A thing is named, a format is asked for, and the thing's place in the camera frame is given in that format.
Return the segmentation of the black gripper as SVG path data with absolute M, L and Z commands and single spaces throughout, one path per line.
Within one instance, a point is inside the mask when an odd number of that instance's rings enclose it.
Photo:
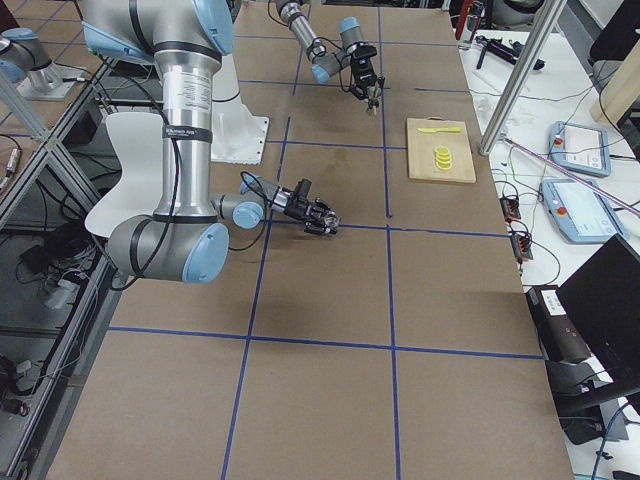
M 377 55 L 372 45 L 356 45 L 350 54 L 351 81 L 349 92 L 360 101 L 368 100 L 372 88 L 372 99 L 378 100 L 384 89 L 385 77 L 376 75 L 371 59 Z
M 339 221 L 336 219 L 323 219 L 325 212 L 334 210 L 320 197 L 316 197 L 313 203 L 309 201 L 307 195 L 311 185 L 312 182 L 310 180 L 302 178 L 294 190 L 283 188 L 282 192 L 285 195 L 283 213 L 295 220 L 304 221 L 304 231 L 306 233 L 335 235 L 338 232 Z

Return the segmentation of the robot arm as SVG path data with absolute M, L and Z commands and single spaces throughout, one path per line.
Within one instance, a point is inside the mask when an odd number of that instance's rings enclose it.
M 210 200 L 213 79 L 234 48 L 224 1 L 86 1 L 95 55 L 153 65 L 162 82 L 162 195 L 151 214 L 115 227 L 107 252 L 133 279 L 208 283 L 221 272 L 229 232 Z
M 345 69 L 351 72 L 345 93 L 367 104 L 369 115 L 375 115 L 380 107 L 385 77 L 379 76 L 373 65 L 377 55 L 374 45 L 367 42 L 356 17 L 346 17 L 339 25 L 341 44 L 334 44 L 329 51 L 330 40 L 317 35 L 302 11 L 302 1 L 276 1 L 276 10 L 282 23 L 294 34 L 311 63 L 311 73 L 319 84 L 327 83 Z

